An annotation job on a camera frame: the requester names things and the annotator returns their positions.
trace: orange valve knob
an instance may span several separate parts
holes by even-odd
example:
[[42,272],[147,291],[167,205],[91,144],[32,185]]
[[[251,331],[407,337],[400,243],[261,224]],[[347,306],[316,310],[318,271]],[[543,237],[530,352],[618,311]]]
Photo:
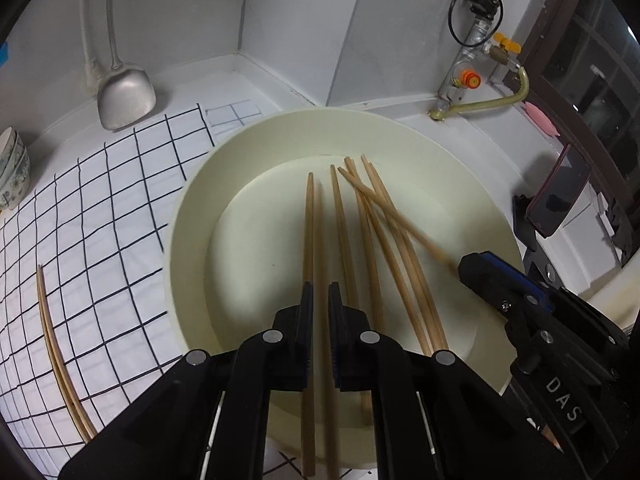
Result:
[[469,68],[465,68],[460,72],[460,82],[467,88],[474,90],[480,86],[481,80],[477,72]]
[[496,32],[494,34],[494,41],[500,44],[500,46],[507,52],[513,52],[514,54],[519,54],[522,51],[522,47],[518,42],[510,40],[500,32]]

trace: black cable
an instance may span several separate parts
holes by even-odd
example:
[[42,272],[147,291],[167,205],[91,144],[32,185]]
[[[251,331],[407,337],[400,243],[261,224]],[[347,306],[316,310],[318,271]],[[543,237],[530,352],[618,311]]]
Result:
[[461,46],[466,46],[467,48],[475,48],[476,46],[485,44],[487,40],[497,32],[498,27],[500,27],[500,24],[502,23],[502,17],[504,16],[504,6],[502,4],[502,0],[498,0],[498,5],[500,7],[500,18],[498,18],[498,23],[496,23],[494,29],[491,32],[489,32],[483,40],[478,41],[477,43],[471,43],[471,44],[467,44],[464,41],[460,40],[460,38],[456,35],[455,31],[453,30],[453,24],[451,23],[451,16],[453,14],[453,7],[456,5],[457,1],[458,0],[451,0],[451,3],[449,4],[449,12],[447,13],[447,24],[449,25],[449,32],[451,33],[453,39],[456,40],[457,44]]

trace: cream bowl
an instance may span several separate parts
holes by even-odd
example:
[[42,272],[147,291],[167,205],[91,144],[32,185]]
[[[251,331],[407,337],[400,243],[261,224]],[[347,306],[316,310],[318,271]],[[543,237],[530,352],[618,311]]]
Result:
[[31,185],[29,153],[14,128],[0,135],[0,210],[14,209]]
[[[169,227],[164,283],[172,323],[186,348],[212,354],[238,348],[244,339],[270,328],[277,310],[299,303],[309,171],[322,188],[328,277],[343,283],[329,165],[343,166],[345,156],[358,160],[361,153],[378,168],[398,210],[450,256],[459,261],[464,254],[489,250],[522,269],[506,218],[476,177],[432,140],[369,113],[314,108],[279,114],[246,126],[214,149],[178,199]],[[360,163],[358,170],[365,180]],[[360,306],[371,319],[355,195],[339,178]],[[515,356],[503,320],[422,247],[415,247],[450,349],[501,390]],[[380,253],[376,259],[386,332],[405,349],[420,352],[386,263]],[[316,342],[320,311],[316,305]],[[318,392],[319,347],[314,346]],[[371,466],[373,428],[362,420],[360,396],[341,393],[339,399],[340,462]],[[321,421],[317,400],[316,450],[322,460]],[[283,449],[300,451],[300,394],[272,393],[268,434]]]

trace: smartphone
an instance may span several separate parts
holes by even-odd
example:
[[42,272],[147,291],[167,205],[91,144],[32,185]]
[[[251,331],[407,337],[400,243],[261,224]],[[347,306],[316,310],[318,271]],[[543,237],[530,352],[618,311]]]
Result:
[[531,199],[526,219],[545,238],[562,224],[591,175],[591,167],[578,149],[568,144],[544,184]]

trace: chopsticks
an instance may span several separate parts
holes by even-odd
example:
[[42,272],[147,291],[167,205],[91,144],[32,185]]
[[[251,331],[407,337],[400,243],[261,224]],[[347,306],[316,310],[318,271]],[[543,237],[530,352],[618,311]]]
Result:
[[[314,280],[314,174],[306,178],[305,237],[302,255],[302,281]],[[314,402],[313,352],[309,356],[306,389],[300,400],[300,447],[302,452],[302,475],[316,474],[316,414]]]
[[97,435],[95,427],[91,422],[91,419],[86,414],[84,406],[80,402],[78,393],[74,388],[74,384],[69,377],[69,373],[66,370],[64,359],[62,358],[62,352],[56,339],[56,333],[53,329],[53,323],[51,321],[51,313],[49,311],[49,303],[47,301],[47,292],[44,283],[44,274],[42,272],[42,266],[36,266],[36,287],[38,289],[38,304],[40,305],[40,321],[42,322],[42,331],[44,333],[44,341],[47,346],[47,353],[51,360],[51,366],[53,373],[56,377],[56,382],[60,388],[60,393],[65,401],[66,408],[69,410],[71,420],[74,422],[80,437],[84,442],[89,442],[93,437]]
[[431,257],[434,260],[437,260],[443,263],[447,269],[455,276],[458,276],[458,268],[455,262],[449,257],[447,253],[445,253],[441,248],[439,248],[433,241],[429,240],[427,235],[425,235],[420,229],[418,229],[406,216],[402,213],[399,213],[394,208],[392,208],[386,200],[378,195],[375,191],[365,186],[360,179],[356,179],[351,176],[347,171],[343,168],[338,168],[340,174],[347,179],[347,181],[355,187],[359,192],[361,192],[366,198],[375,202],[376,205],[382,209],[385,214],[388,214],[393,218],[399,225],[405,228],[409,234],[413,235],[416,240],[418,240],[425,249],[429,252]]
[[329,279],[324,244],[324,206],[322,188],[318,186],[314,211],[314,251],[316,257],[316,283],[318,290],[318,315],[321,329],[321,370],[322,370],[322,408],[324,411],[324,459],[328,480],[340,478],[338,462],[338,399],[334,388],[334,362],[331,355],[331,334],[329,330]]
[[[351,246],[349,244],[349,233],[347,230],[347,219],[344,215],[344,205],[340,195],[340,184],[338,175],[335,173],[335,166],[331,165],[331,183],[334,188],[335,217],[338,224],[338,240],[340,241],[340,256],[342,259],[342,273],[347,287],[347,303],[353,308],[360,308],[358,304],[358,289],[356,287],[356,275],[353,270],[353,259],[351,257]],[[369,392],[360,393],[360,403],[362,406],[362,418],[368,426],[373,424],[373,407],[371,404],[371,394]]]
[[[398,210],[396,209],[396,206],[394,206],[394,203],[392,202],[380,175],[376,171],[376,168],[367,160],[366,156],[363,155],[361,159],[376,193],[384,197],[388,206],[397,213]],[[418,301],[418,307],[420,308],[420,313],[424,319],[430,345],[433,347],[434,351],[446,350],[449,348],[447,345],[447,338],[444,330],[442,329],[442,323],[440,322],[440,317],[438,316],[438,311],[436,310],[431,290],[424,276],[424,271],[422,270],[420,261],[418,261],[418,256],[415,253],[414,244],[402,226],[399,226],[390,215],[387,214],[385,216],[386,222],[391,229],[391,234],[396,241],[400,258],[402,259],[407,275],[409,276],[409,282],[414,290],[414,295]]]
[[[349,173],[346,173],[342,168],[338,168],[338,171],[340,171],[342,175],[348,174],[350,177],[348,180],[352,183],[356,182],[358,184],[357,186],[354,186],[356,187],[357,191],[360,191],[360,187],[363,187],[364,189],[369,189],[368,187],[364,186],[364,184],[359,178],[351,176]],[[369,196],[367,196],[366,193],[363,193],[363,195],[366,199],[369,199]],[[369,203],[369,200],[363,200],[363,202],[364,202],[364,207],[367,210],[367,216],[369,217],[369,220],[373,227],[373,231],[376,233],[376,237],[378,238],[378,242],[380,243],[380,247],[382,248],[382,253],[385,255],[386,264],[389,266],[389,270],[391,271],[391,276],[393,277],[394,282],[396,282],[398,293],[400,294],[400,298],[402,299],[402,304],[404,304],[404,309],[406,310],[407,316],[409,317],[409,322],[411,322],[411,326],[414,329],[415,336],[418,339],[418,344],[420,345],[420,349],[422,350],[423,354],[431,355],[433,354],[433,348],[431,347],[427,339],[427,335],[424,332],[422,325],[420,324],[420,319],[415,313],[414,301],[412,300],[411,294],[409,293],[409,289],[407,288],[406,283],[404,282],[404,277],[402,276],[402,271],[398,266],[398,262],[396,262],[396,256],[394,255],[394,251],[391,248],[389,241],[386,239],[385,233],[382,230],[382,225],[380,225],[380,220],[373,212],[373,209],[371,208],[371,204]]]
[[[355,162],[350,156],[344,158],[344,165],[349,173],[359,179]],[[385,333],[385,314],[382,309],[382,294],[380,293],[380,278],[378,277],[378,265],[376,255],[373,251],[373,239],[369,226],[369,217],[365,199],[362,194],[356,192],[356,202],[358,204],[358,216],[360,218],[360,231],[362,232],[362,245],[364,247],[365,263],[367,265],[367,275],[369,277],[369,299],[371,301],[371,314],[373,317],[373,328],[378,332]]]

